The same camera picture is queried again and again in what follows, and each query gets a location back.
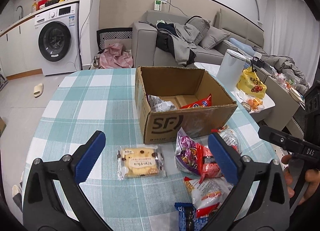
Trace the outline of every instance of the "purple snack bag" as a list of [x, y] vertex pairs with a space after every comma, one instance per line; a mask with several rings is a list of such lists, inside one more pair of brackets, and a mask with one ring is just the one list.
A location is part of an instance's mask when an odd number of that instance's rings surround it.
[[179, 170], [199, 175], [197, 164], [197, 145], [185, 131], [180, 128], [176, 140], [175, 161]]

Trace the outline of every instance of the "yellow plastic bag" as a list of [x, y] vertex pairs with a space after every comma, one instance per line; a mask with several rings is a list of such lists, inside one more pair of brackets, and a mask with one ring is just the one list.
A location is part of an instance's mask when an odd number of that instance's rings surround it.
[[252, 72], [252, 67], [242, 71], [237, 88], [258, 98], [264, 98], [267, 90], [267, 86], [260, 81], [255, 72]]

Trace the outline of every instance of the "human hand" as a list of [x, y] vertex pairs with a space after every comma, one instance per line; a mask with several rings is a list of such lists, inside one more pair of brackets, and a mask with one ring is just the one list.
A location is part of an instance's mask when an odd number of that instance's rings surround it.
[[[283, 164], [288, 164], [291, 158], [292, 158], [291, 155], [283, 156], [281, 159], [281, 162]], [[289, 173], [289, 167], [286, 167], [284, 169], [283, 174], [284, 174], [284, 179], [286, 184], [291, 185], [293, 178], [292, 178], [292, 175]], [[307, 170], [305, 174], [305, 179], [306, 179], [306, 182], [309, 182], [309, 186], [305, 194], [303, 195], [302, 199], [300, 200], [299, 205], [305, 202], [308, 198], [310, 198], [316, 192], [316, 189], [318, 188], [320, 183], [320, 171], [316, 169]], [[287, 188], [288, 188], [289, 198], [292, 198], [294, 196], [294, 190], [289, 186]]]

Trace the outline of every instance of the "sf logo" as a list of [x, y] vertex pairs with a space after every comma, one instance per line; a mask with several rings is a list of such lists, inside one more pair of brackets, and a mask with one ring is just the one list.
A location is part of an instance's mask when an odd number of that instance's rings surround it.
[[183, 121], [183, 115], [179, 117], [168, 117], [168, 118], [155, 118], [153, 121], [153, 127], [151, 133], [162, 134], [169, 133], [176, 130]]

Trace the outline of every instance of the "table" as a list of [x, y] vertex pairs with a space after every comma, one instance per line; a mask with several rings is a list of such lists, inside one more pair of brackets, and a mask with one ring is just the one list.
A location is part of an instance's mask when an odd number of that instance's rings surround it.
[[[175, 202], [191, 202], [183, 184], [183, 173], [174, 163], [175, 143], [159, 145], [163, 150], [167, 177], [117, 179], [117, 152], [121, 147], [143, 143], [134, 101], [135, 69], [101, 69], [75, 72], [62, 81], [48, 103], [32, 139], [23, 178], [23, 196], [35, 158], [59, 160], [73, 152], [96, 130], [106, 134], [102, 151], [86, 182], [80, 187], [98, 214], [114, 230], [158, 231], [178, 229]], [[260, 140], [258, 125], [238, 102], [228, 125], [239, 136], [243, 155], [255, 161], [277, 159], [270, 143]], [[195, 141], [207, 144], [207, 137]], [[254, 183], [241, 216], [256, 192]], [[67, 214], [75, 215], [60, 184], [57, 192]]]
[[[197, 68], [205, 69], [206, 71], [208, 71], [211, 75], [213, 75], [215, 77], [217, 76], [218, 71], [220, 69], [220, 65], [208, 64], [208, 63], [195, 62], [194, 65]], [[240, 103], [244, 101], [238, 95], [234, 94], [234, 91], [232, 91], [231, 93], [233, 94], [234, 97], [236, 97], [236, 99]], [[272, 109], [273, 107], [276, 106], [275, 102], [273, 102], [273, 100], [267, 94], [265, 94], [265, 97], [261, 98], [260, 100], [263, 101], [263, 105], [264, 105], [263, 111], [266, 111], [268, 109]], [[255, 111], [251, 110], [249, 112], [249, 114], [260, 113], [260, 112], [261, 111], [255, 112]]]

